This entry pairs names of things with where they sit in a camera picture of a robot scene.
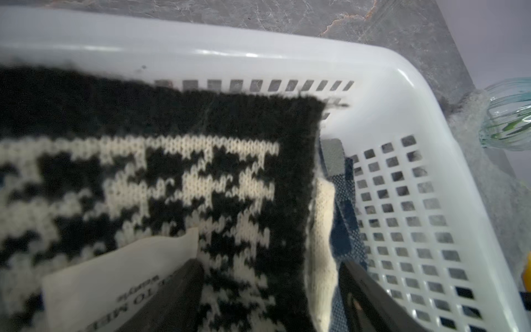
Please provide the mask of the navy grey plaid scarf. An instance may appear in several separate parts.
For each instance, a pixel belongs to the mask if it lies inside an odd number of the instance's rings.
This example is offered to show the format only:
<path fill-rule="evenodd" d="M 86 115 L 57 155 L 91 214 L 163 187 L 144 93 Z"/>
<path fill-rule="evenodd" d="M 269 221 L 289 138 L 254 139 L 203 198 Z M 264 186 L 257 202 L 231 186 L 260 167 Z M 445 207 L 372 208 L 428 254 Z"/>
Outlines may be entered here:
<path fill-rule="evenodd" d="M 332 256 L 339 266 L 354 261 L 367 269 L 367 254 L 355 215 L 353 160 L 346 157 L 341 140 L 322 139 L 319 157 L 327 181 L 335 187 L 333 227 L 330 232 Z"/>

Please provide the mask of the white plastic perforated basket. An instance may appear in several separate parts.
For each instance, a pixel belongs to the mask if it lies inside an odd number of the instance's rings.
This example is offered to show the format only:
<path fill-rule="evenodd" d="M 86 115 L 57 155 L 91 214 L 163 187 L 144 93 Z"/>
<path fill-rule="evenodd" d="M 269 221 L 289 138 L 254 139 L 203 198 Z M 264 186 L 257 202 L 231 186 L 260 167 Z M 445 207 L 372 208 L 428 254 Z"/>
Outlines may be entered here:
<path fill-rule="evenodd" d="M 380 47 L 88 12 L 1 9 L 1 62 L 177 89 L 309 94 L 354 160 L 371 276 L 430 331 L 529 331 L 465 157 L 423 76 Z"/>

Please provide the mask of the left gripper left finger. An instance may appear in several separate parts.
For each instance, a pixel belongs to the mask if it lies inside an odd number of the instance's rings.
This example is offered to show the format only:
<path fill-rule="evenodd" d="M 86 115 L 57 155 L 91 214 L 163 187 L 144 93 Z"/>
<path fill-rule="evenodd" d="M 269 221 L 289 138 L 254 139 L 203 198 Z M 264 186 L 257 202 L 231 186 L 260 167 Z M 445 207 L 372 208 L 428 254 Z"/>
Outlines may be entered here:
<path fill-rule="evenodd" d="M 163 282 L 154 297 L 119 331 L 194 331 L 203 289 L 204 269 L 188 260 Z"/>

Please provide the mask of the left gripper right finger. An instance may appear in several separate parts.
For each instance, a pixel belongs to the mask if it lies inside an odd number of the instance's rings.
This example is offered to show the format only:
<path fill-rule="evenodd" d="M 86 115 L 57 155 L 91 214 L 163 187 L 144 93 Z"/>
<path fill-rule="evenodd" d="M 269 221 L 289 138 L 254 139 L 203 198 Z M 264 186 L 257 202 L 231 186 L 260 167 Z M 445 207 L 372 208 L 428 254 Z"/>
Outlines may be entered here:
<path fill-rule="evenodd" d="M 340 264 L 339 289 L 349 331 L 426 330 L 354 261 Z"/>

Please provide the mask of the black white houndstooth scarf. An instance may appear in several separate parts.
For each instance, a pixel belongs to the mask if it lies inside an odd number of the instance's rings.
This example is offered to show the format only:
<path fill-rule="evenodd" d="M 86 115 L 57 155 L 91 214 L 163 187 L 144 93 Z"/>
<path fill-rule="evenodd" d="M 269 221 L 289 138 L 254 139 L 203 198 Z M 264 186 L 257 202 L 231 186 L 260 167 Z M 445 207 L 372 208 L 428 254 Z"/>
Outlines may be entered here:
<path fill-rule="evenodd" d="M 179 91 L 76 71 L 1 69 L 1 322 L 59 331 L 46 295 L 80 302 L 69 268 L 112 283 L 98 331 L 165 285 L 131 252 L 195 229 L 205 281 L 195 331 L 315 331 L 308 235 L 325 105 L 314 97 Z"/>

